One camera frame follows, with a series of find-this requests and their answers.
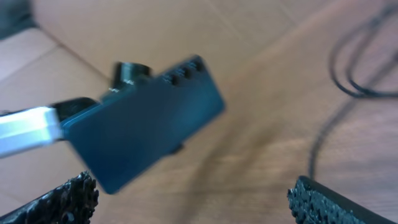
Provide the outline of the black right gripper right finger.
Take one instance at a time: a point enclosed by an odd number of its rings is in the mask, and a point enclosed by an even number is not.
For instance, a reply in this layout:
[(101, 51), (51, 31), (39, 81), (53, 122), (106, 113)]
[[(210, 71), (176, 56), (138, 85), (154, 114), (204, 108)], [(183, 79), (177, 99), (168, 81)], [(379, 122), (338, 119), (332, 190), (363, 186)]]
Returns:
[(287, 198), (298, 224), (395, 224), (303, 175)]

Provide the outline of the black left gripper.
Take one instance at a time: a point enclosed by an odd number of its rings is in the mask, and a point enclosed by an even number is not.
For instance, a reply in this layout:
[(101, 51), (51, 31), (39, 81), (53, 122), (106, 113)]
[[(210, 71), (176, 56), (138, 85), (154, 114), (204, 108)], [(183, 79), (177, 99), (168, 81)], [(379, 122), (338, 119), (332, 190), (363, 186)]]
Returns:
[(50, 105), (55, 108), (60, 121), (78, 114), (92, 106), (116, 99), (124, 93), (135, 91), (152, 77), (150, 67), (140, 63), (117, 62), (113, 67), (113, 80), (108, 91), (99, 101), (89, 97), (78, 97)]

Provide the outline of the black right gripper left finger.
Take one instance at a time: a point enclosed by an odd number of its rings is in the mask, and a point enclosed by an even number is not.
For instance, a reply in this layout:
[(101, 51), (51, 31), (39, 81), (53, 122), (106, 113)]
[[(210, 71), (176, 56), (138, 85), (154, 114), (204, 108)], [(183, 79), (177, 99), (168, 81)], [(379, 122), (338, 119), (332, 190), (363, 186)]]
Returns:
[(98, 205), (99, 190), (89, 172), (1, 216), (1, 224), (90, 224)]

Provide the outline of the blue Galaxy smartphone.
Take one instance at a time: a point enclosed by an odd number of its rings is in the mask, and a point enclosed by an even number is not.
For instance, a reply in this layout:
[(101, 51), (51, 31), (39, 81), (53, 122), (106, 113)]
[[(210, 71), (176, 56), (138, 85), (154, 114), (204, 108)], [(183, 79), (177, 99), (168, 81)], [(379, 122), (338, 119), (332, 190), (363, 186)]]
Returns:
[(205, 61), (193, 55), (139, 88), (67, 118), (61, 127), (102, 189), (115, 194), (224, 108)]

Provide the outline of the brown cardboard box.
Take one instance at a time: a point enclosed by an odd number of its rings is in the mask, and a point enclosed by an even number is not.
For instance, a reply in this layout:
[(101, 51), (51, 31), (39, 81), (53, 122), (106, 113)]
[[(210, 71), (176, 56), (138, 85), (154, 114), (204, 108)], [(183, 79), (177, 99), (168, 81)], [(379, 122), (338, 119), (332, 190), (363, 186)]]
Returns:
[(331, 1), (34, 1), (37, 28), (1, 42), (1, 108), (19, 110), (105, 91), (118, 60), (162, 70), (202, 56), (230, 113), (255, 125), (258, 95), (272, 87), (252, 73), (259, 54), (321, 18)]

